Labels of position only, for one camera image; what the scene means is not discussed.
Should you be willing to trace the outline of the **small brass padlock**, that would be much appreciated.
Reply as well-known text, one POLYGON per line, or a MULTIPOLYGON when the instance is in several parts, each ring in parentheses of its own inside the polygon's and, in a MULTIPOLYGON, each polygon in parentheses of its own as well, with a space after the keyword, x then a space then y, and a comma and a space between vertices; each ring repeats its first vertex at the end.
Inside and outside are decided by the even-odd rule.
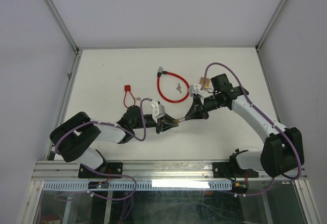
POLYGON ((173 120, 173 123, 175 123, 175 124, 179 124, 179 123, 181 123, 181 122, 183 122, 183 121, 185 121, 185 118, 174 119, 174 120, 173 120))

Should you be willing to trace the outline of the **large brass padlock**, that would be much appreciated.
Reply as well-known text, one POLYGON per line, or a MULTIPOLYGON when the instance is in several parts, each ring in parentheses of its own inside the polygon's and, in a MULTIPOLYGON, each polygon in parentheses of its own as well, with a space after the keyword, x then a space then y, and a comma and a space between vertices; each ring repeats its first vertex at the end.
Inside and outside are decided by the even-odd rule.
POLYGON ((204 89, 212 88, 211 80, 208 78, 201 77, 200 85, 203 86, 204 89))

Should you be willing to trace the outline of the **cable lock keys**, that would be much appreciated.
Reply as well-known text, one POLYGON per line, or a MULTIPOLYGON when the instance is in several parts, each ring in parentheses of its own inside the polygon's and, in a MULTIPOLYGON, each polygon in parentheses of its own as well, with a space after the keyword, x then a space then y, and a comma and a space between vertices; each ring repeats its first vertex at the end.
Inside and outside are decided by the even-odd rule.
POLYGON ((178 83, 176 90, 179 91, 180 94, 182 94, 180 83, 178 83))

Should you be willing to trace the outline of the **red cable lock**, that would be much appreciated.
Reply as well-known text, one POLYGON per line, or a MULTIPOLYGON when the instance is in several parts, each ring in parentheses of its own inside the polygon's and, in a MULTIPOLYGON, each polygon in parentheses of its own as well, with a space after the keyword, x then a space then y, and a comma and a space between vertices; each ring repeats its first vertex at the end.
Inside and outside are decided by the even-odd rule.
POLYGON ((158 71, 157 71, 157 80, 156 80, 156 87, 157 87, 157 92, 160 95, 160 97, 162 99, 164 99, 165 101, 169 102, 169 103, 173 103, 173 104, 179 104, 182 103, 184 101, 186 101, 189 98, 189 83, 187 82, 187 80, 185 78, 183 78, 182 76, 170 72, 170 71, 166 71, 164 70, 163 67, 159 67, 158 71), (161 88, 161 78, 162 76, 169 76, 172 77, 175 82, 170 84, 170 87, 164 87, 163 89, 161 88), (179 93, 179 91, 176 90, 178 83, 180 83, 181 85, 181 91, 182 94, 179 93), (170 96, 166 96, 165 91, 170 91, 172 92, 173 90, 177 93, 179 93, 179 96, 177 98, 177 96, 175 96, 174 98, 171 98, 170 96))

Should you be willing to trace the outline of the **small red padlock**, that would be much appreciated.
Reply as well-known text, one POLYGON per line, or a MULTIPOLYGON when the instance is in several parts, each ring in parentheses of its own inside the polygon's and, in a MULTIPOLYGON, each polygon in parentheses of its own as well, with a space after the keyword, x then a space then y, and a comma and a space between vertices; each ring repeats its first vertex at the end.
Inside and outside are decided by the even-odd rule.
POLYGON ((130 92, 131 91, 131 86, 130 85, 125 85, 124 89, 125 89, 125 92, 130 92))

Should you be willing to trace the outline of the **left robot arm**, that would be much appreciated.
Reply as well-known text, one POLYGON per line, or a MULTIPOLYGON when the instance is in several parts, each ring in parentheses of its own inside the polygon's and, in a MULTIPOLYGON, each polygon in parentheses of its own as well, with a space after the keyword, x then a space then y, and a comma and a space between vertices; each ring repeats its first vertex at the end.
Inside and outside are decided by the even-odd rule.
POLYGON ((55 146, 55 153, 66 162, 80 161, 90 150, 95 140, 104 140, 116 144, 126 144, 132 139, 144 141, 147 129, 155 128, 160 134, 178 127, 178 121, 164 114, 158 118, 153 114, 143 114, 139 106, 132 106, 115 124, 92 120, 81 111, 55 128, 50 133, 50 140, 55 146))

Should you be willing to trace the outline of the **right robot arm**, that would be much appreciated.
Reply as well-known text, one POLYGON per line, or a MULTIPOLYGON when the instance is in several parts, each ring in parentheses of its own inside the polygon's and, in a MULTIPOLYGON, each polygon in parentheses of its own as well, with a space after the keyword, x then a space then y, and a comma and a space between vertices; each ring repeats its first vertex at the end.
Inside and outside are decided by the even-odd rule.
POLYGON ((211 79, 214 91, 203 96, 201 85, 191 85, 189 94, 193 98, 185 120, 208 119, 209 112, 227 107, 239 115, 258 134, 263 142, 260 151, 236 149, 229 157, 228 170, 233 176, 241 176, 248 169, 265 171, 270 177, 285 176, 290 170, 301 172, 305 158, 302 134, 296 128, 288 128, 270 118, 250 101, 243 87, 234 87, 226 74, 211 79))

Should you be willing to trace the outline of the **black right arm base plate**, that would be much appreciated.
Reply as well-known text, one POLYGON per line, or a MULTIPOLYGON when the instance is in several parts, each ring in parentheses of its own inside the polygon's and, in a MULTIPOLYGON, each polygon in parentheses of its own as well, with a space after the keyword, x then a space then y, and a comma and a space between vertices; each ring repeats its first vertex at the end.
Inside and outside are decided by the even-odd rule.
POLYGON ((237 178, 258 178, 259 173, 252 170, 241 169, 238 164, 231 162, 213 162, 213 176, 214 178, 226 178, 229 180, 236 180, 237 178))

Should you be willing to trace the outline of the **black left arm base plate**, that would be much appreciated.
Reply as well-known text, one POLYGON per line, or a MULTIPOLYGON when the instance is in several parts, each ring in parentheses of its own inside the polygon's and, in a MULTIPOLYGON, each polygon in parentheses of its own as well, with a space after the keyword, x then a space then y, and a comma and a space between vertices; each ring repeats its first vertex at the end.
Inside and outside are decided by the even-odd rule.
POLYGON ((78 178, 91 179, 91 178, 122 178, 123 173, 123 163, 121 162, 104 162, 99 168, 95 169, 97 173, 87 169, 84 165, 80 165, 78 178))

